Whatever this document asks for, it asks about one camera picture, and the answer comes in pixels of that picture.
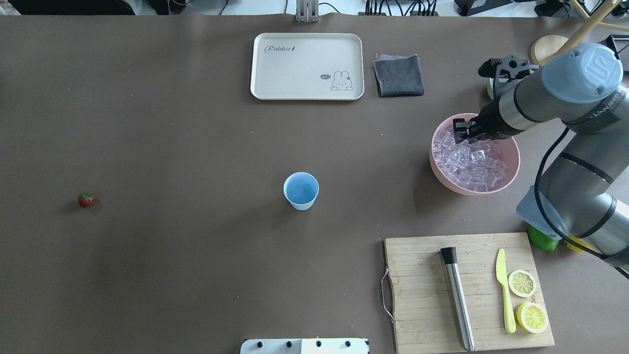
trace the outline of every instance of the yellow knife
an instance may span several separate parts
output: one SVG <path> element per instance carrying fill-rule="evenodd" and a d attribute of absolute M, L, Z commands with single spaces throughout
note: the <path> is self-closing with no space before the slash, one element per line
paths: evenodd
<path fill-rule="evenodd" d="M 515 318 L 513 317 L 509 284 L 507 284 L 507 267 L 504 263 L 504 248 L 498 250 L 498 257 L 496 257 L 496 279 L 498 279 L 500 285 L 503 286 L 504 328 L 507 332 L 513 333 L 515 332 Z"/>

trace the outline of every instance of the white metal plate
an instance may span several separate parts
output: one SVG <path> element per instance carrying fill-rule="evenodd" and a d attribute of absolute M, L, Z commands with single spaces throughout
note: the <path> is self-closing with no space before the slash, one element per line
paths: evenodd
<path fill-rule="evenodd" d="M 240 354 L 369 354 L 369 340 L 365 338 L 246 340 L 240 347 Z"/>
<path fill-rule="evenodd" d="M 351 33 L 261 33 L 250 89 L 260 100 L 357 100 L 365 91 L 362 42 Z"/>

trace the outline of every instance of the blue cup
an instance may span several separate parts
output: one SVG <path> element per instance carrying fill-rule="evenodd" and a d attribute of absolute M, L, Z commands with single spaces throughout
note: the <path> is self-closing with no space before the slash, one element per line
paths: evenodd
<path fill-rule="evenodd" d="M 284 196 L 297 210 L 312 207 L 318 194 L 319 183 L 312 174 L 295 172 L 284 182 Z"/>

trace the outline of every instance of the brown table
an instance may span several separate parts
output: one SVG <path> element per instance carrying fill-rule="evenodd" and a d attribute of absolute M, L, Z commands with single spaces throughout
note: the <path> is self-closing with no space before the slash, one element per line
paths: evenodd
<path fill-rule="evenodd" d="M 382 240 L 524 231 L 516 204 L 562 130 L 517 136 L 516 181 L 465 197 L 430 170 L 435 126 L 487 102 L 486 59 L 528 57 L 579 23 L 0 17 L 0 352 L 238 353 L 246 338 L 358 336 L 393 353 Z M 365 94 L 256 100 L 265 31 L 357 34 Z M 417 53 L 426 94 L 378 98 L 376 53 Z M 307 212 L 281 192 L 300 170 L 321 186 Z M 82 191 L 98 203 L 79 208 Z M 612 192 L 629 200 L 627 174 Z M 629 282 L 563 247 L 533 252 L 556 346 L 504 353 L 626 352 Z"/>

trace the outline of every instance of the metal muddler with black tip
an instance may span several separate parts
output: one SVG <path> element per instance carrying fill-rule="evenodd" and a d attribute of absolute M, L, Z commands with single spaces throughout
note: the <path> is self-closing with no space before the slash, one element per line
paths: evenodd
<path fill-rule="evenodd" d="M 465 294 L 463 293 L 459 266 L 457 265 L 457 248 L 442 248 L 441 255 L 443 256 L 443 262 L 445 262 L 445 268 L 448 271 L 454 306 L 457 308 L 457 318 L 459 319 L 461 337 L 463 337 L 463 347 L 467 351 L 473 351 L 476 345 L 474 344 L 474 335 L 472 334 L 472 326 L 470 324 L 469 314 L 467 313 L 467 305 L 465 304 Z"/>

